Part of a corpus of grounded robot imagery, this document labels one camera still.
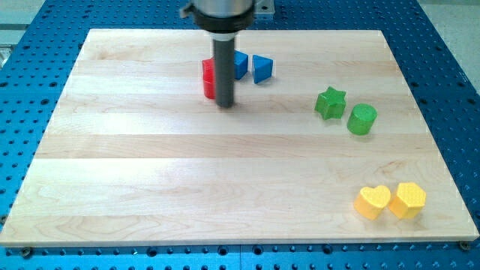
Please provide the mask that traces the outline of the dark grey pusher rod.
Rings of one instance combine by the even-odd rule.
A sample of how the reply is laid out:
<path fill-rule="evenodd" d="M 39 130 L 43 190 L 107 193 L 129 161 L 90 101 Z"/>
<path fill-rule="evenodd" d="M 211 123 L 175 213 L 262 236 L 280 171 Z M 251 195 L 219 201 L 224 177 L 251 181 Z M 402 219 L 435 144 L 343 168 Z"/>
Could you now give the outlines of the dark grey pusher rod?
<path fill-rule="evenodd" d="M 234 103 L 235 39 L 213 40 L 215 102 L 221 108 Z"/>

